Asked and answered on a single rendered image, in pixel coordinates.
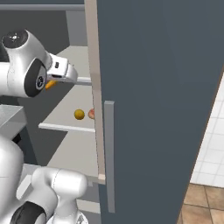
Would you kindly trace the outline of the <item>dark grey freezer door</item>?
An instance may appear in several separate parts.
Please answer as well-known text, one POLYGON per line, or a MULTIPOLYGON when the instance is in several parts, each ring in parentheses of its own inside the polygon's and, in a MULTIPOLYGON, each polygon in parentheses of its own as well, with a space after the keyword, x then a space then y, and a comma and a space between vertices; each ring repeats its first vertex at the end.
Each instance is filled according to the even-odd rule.
POLYGON ((176 224, 224 69, 224 0, 85 0, 101 105, 115 103, 115 212, 101 224, 176 224))

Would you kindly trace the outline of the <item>orange carrot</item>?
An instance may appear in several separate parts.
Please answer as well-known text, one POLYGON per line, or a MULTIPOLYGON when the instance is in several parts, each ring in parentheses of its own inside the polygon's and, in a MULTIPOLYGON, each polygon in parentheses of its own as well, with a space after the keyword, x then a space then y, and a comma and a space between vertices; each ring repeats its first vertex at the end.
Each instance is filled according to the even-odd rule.
POLYGON ((45 85, 45 89, 48 90, 48 89, 54 87, 56 84, 57 84, 56 80, 49 80, 45 85))

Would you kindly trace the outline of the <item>grey freezer cabinet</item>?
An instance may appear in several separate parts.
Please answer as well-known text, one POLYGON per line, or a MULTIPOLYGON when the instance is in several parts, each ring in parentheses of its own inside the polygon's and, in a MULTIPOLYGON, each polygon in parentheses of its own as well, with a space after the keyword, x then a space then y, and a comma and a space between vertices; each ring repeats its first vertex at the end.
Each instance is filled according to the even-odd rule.
MULTIPOLYGON (((26 10, 24 6, 0 6, 0 38, 7 32, 25 28, 34 34, 50 53, 58 54, 69 46, 88 47, 85 7, 76 4, 71 10, 46 6, 26 10)), ((38 96, 28 98, 3 97, 0 99, 0 134, 13 139, 22 137, 25 149, 26 176, 36 165, 48 165, 53 154, 69 131, 41 129, 42 123, 71 90, 71 83, 59 83, 38 96)), ((98 182, 89 180, 86 194, 77 200, 86 215, 100 213, 98 182)))

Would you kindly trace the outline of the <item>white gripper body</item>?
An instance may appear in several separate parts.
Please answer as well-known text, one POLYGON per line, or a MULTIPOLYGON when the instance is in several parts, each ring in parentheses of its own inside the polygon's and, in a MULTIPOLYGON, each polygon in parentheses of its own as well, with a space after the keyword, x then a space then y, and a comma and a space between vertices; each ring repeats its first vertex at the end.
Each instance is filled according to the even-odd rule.
POLYGON ((66 70, 66 82, 75 84, 78 80, 78 73, 73 65, 68 64, 66 70))

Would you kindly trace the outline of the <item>white freezer shelf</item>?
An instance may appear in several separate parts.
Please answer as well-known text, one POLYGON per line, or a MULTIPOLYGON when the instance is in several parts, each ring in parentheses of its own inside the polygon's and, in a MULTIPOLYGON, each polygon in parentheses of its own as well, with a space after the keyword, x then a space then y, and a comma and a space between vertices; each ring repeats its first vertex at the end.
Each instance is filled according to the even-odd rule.
POLYGON ((93 107, 91 86, 76 85, 66 94, 49 116, 38 126, 49 130, 78 130, 95 132, 95 121, 88 117, 88 111, 93 107), (85 116, 82 120, 74 117, 74 111, 82 109, 85 116))
MULTIPOLYGON (((91 86, 92 81, 89 71, 88 48, 86 46, 70 45, 57 54, 57 57, 67 59, 68 64, 73 65, 78 73, 78 80, 74 85, 91 86)), ((66 82, 66 76, 53 77, 55 81, 66 82)))
POLYGON ((49 167, 81 172, 98 182, 98 163, 95 133, 69 131, 48 163, 49 167))

